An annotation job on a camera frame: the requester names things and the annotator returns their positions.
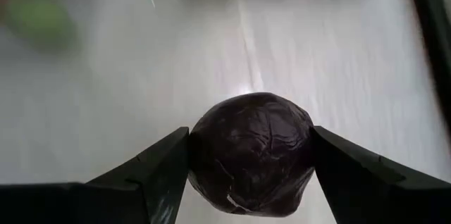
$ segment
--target white countertop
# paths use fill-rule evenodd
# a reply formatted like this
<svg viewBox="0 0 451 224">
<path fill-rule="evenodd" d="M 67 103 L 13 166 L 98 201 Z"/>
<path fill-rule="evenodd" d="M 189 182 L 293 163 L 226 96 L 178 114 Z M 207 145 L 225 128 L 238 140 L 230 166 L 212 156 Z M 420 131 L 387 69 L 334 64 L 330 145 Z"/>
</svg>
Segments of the white countertop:
<svg viewBox="0 0 451 224">
<path fill-rule="evenodd" d="M 88 181 L 219 101 L 273 92 L 316 125 L 451 182 L 412 0 L 62 0 L 82 46 L 0 30 L 0 183 Z M 334 223 L 316 177 L 284 219 L 221 213 L 189 185 L 178 223 Z"/>
</svg>

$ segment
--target white floor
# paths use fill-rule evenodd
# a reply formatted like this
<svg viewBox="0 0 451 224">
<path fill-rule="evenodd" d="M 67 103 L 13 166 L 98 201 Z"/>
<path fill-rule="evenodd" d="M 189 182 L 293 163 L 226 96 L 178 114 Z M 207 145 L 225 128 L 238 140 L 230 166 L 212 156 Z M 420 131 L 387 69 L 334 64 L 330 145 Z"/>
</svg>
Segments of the white floor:
<svg viewBox="0 0 451 224">
<path fill-rule="evenodd" d="M 0 183 L 87 181 L 215 103 L 273 92 L 317 125 L 451 182 L 411 0 L 63 0 L 82 46 L 1 29 Z M 334 223 L 316 178 L 284 219 L 220 213 L 188 184 L 178 223 Z"/>
</svg>

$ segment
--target white surface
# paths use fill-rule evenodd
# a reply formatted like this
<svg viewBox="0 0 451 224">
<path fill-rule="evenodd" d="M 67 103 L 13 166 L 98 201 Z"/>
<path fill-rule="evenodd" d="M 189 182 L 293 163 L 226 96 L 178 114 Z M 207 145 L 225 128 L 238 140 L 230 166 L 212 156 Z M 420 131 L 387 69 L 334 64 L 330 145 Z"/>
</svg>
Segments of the white surface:
<svg viewBox="0 0 451 224">
<path fill-rule="evenodd" d="M 64 0 L 82 47 L 1 31 L 0 182 L 87 181 L 212 105 L 279 94 L 317 125 L 451 181 L 411 0 Z M 178 223 L 334 223 L 316 178 L 284 219 L 218 212 L 187 185 Z"/>
</svg>

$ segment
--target blurry green object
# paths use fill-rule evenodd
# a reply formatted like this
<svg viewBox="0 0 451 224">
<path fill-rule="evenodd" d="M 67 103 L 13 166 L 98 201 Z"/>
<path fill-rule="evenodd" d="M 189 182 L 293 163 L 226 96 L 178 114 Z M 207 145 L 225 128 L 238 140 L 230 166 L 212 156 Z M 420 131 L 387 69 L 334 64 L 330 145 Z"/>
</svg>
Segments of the blurry green object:
<svg viewBox="0 0 451 224">
<path fill-rule="evenodd" d="M 60 49 L 70 44 L 74 26 L 56 0 L 6 0 L 6 24 L 34 46 Z"/>
</svg>

